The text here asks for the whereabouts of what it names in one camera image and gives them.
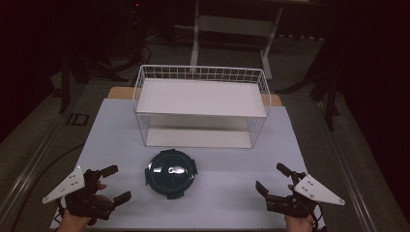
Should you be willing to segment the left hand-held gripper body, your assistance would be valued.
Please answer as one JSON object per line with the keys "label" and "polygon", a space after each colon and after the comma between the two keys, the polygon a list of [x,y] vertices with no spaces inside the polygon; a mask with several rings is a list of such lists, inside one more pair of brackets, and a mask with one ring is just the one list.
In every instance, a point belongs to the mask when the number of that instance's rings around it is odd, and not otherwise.
{"label": "left hand-held gripper body", "polygon": [[42,199],[42,203],[55,201],[61,218],[65,210],[69,210],[73,216],[91,218],[89,225],[94,225],[98,219],[108,220],[114,206],[112,201],[104,201],[96,195],[102,185],[100,178],[100,170],[83,171],[77,166]]}

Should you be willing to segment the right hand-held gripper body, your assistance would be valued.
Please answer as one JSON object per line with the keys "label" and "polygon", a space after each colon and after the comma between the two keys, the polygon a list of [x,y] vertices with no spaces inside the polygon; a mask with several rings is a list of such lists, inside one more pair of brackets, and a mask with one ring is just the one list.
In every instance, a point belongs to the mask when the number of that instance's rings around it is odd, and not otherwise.
{"label": "right hand-held gripper body", "polygon": [[311,175],[291,170],[281,170],[293,182],[292,193],[288,196],[276,196],[264,188],[264,199],[267,210],[291,216],[293,218],[307,218],[314,216],[314,210],[321,203],[343,206],[345,201],[333,193]]}

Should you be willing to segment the dark green round lidded container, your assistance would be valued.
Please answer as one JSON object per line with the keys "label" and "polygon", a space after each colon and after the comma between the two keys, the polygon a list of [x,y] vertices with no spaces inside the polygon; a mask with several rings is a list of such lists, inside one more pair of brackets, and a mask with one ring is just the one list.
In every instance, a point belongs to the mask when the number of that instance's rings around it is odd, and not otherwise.
{"label": "dark green round lidded container", "polygon": [[198,174],[196,163],[187,154],[163,150],[155,155],[144,170],[146,184],[168,200],[182,197]]}

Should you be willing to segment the white wire rack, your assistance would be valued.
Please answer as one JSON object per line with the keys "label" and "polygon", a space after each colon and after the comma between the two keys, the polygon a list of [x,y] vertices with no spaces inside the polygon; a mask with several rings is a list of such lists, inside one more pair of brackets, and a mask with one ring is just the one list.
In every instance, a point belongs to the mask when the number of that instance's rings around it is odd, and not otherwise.
{"label": "white wire rack", "polygon": [[272,105],[261,69],[144,65],[132,100],[149,147],[250,149]]}

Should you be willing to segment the person's right hand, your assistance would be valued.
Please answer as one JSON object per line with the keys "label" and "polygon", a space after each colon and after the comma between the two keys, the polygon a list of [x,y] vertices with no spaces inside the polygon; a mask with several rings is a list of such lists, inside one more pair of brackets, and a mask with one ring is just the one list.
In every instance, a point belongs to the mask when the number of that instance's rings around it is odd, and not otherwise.
{"label": "person's right hand", "polygon": [[317,225],[316,217],[284,217],[286,223],[286,232],[313,232]]}

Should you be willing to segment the person's left hand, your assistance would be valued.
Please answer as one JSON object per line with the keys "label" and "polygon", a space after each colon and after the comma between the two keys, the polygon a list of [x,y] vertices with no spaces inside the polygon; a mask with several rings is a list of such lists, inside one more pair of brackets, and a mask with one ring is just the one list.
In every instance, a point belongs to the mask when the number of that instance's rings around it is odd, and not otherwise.
{"label": "person's left hand", "polygon": [[69,210],[65,210],[56,232],[85,232],[90,220],[90,217],[73,216]]}

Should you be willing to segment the white table sheet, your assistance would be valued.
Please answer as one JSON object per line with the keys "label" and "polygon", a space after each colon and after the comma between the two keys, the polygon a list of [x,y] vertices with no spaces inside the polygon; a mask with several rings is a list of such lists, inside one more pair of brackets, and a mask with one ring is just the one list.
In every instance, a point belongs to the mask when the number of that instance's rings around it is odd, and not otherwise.
{"label": "white table sheet", "polygon": [[182,152],[198,170],[192,185],[175,200],[154,192],[144,170],[160,152],[144,144],[132,102],[105,100],[77,161],[84,169],[115,164],[118,173],[105,179],[103,195],[130,191],[129,202],[118,207],[95,228],[105,231],[268,230],[281,228],[284,217],[270,213],[256,191],[261,183],[272,194],[288,194],[290,179],[278,163],[297,172],[306,169],[287,110],[274,106],[250,149],[185,145]]}

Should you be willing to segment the black stand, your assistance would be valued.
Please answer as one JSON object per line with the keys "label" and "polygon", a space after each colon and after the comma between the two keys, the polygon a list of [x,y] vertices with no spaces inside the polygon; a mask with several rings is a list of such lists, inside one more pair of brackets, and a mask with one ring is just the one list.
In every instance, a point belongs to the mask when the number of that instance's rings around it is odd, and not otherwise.
{"label": "black stand", "polygon": [[325,123],[330,131],[334,131],[333,118],[336,113],[336,92],[338,68],[328,68],[316,76],[316,84],[310,93],[315,102],[321,102],[326,97]]}
{"label": "black stand", "polygon": [[62,59],[62,73],[61,73],[61,106],[60,113],[64,113],[71,101],[71,76],[78,83],[85,83],[87,78],[85,76],[85,70],[79,56],[76,53],[67,54]]}

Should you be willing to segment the white metal stand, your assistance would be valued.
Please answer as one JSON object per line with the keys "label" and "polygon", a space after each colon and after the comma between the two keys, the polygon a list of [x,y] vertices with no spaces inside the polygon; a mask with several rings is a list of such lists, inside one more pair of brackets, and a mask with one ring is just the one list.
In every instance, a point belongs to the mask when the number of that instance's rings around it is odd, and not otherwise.
{"label": "white metal stand", "polygon": [[272,21],[207,15],[200,13],[200,1],[195,0],[193,45],[190,65],[196,66],[198,62],[200,31],[265,37],[267,43],[265,47],[260,50],[259,56],[266,78],[272,79],[273,75],[269,62],[269,53],[278,30],[282,13],[283,7],[279,7]]}

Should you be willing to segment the metal floor rail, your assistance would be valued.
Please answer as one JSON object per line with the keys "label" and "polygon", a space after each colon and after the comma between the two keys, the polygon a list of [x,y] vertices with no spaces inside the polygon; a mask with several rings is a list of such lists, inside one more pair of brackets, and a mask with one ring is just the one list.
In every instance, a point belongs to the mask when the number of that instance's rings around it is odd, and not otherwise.
{"label": "metal floor rail", "polygon": [[10,232],[64,119],[25,121],[0,144],[0,232]]}
{"label": "metal floor rail", "polygon": [[377,232],[375,224],[369,214],[368,208],[364,201],[363,195],[358,188],[357,182],[354,179],[352,171],[344,157],[341,147],[334,133],[328,128],[325,116],[325,106],[321,101],[313,101],[312,106],[318,115],[321,127],[324,129],[327,139],[329,140],[332,150],[335,153],[337,160],[338,172],[341,175],[342,182],[346,187],[349,195],[349,200],[354,208],[356,216],[361,224],[364,232]]}

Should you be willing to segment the black floor frame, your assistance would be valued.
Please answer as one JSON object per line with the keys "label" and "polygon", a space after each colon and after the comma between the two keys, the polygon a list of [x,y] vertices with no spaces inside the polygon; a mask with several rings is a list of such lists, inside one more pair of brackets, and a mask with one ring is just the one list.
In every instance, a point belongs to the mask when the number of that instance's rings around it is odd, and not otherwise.
{"label": "black floor frame", "polygon": [[82,127],[86,126],[89,121],[88,114],[72,113],[66,123],[67,126]]}

